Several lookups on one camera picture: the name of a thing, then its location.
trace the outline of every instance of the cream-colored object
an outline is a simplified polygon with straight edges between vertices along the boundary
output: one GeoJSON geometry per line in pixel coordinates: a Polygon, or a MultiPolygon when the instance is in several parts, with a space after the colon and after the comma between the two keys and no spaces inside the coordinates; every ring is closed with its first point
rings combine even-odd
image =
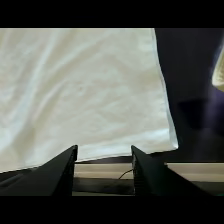
{"type": "Polygon", "coordinates": [[[177,148],[154,29],[0,29],[0,172],[177,148]]]}
{"type": "Polygon", "coordinates": [[[212,84],[224,92],[224,47],[221,50],[212,76],[212,84]]]}

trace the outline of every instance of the table surface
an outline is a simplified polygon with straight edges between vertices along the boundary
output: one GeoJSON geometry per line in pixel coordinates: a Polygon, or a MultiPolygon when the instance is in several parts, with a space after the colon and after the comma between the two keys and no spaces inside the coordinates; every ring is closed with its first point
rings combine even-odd
{"type": "MultiPolygon", "coordinates": [[[[158,55],[179,141],[175,151],[155,153],[166,162],[224,162],[224,93],[211,77],[223,28],[156,28],[158,55]]],[[[126,163],[131,157],[85,163],[126,163]]]]}

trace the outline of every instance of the white fabric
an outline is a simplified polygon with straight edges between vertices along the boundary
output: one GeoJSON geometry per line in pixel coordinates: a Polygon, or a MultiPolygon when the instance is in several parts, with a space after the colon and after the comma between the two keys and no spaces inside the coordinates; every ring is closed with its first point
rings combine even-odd
{"type": "Polygon", "coordinates": [[[0,29],[0,172],[176,148],[160,75],[154,29],[0,29]]]}

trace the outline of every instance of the white cloth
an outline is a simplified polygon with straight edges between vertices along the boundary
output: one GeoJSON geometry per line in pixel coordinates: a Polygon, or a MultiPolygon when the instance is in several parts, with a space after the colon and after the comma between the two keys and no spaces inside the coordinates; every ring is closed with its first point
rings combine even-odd
{"type": "Polygon", "coordinates": [[[0,172],[176,148],[160,72],[154,29],[0,29],[0,172]]]}

